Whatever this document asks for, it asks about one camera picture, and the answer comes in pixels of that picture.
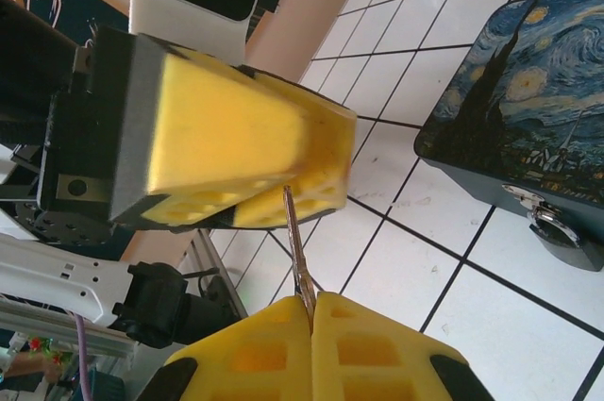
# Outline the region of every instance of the white tiled floor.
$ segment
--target white tiled floor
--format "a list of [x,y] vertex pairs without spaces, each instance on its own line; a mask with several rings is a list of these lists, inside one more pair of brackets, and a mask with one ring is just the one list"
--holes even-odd
[[[345,5],[302,83],[363,116],[353,200],[303,226],[310,270],[323,289],[457,347],[496,400],[600,401],[604,274],[560,263],[523,218],[490,212],[412,150],[478,32],[508,1]],[[293,290],[286,234],[253,234],[212,235],[250,313]]]

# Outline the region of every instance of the starry night painting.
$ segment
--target starry night painting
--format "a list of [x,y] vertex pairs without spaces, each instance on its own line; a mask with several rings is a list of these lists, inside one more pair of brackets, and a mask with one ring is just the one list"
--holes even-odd
[[415,148],[604,203],[604,0],[521,0],[496,11]]

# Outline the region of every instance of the swirling sky painting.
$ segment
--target swirling sky painting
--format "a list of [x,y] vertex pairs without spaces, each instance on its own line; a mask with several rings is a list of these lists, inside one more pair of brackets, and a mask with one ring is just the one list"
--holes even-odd
[[[428,119],[418,152],[602,202],[604,0],[500,8]],[[566,182],[578,175],[587,187]]]

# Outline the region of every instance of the yellow foam pad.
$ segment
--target yellow foam pad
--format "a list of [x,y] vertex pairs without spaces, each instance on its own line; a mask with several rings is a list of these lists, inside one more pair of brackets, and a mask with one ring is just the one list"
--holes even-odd
[[450,401],[430,363],[455,349],[332,292],[319,292],[312,333],[313,401]]
[[309,401],[310,327],[288,297],[175,353],[197,360],[180,401]]
[[159,92],[150,195],[170,197],[143,214],[190,225],[300,171],[309,114],[220,60],[186,49],[167,54]]
[[[279,78],[258,74],[256,79],[309,114],[309,152],[300,173],[287,180],[292,186],[298,219],[343,208],[354,147],[355,112]],[[283,185],[279,183],[239,204],[233,225],[250,228],[285,225]]]

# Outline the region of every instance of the purple cable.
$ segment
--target purple cable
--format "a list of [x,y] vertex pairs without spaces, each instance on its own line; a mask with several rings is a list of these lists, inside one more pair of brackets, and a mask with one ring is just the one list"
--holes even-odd
[[86,328],[84,318],[75,314],[75,325],[77,326],[77,345],[79,347],[79,386],[84,401],[92,401],[91,383],[88,380],[88,363],[86,360]]

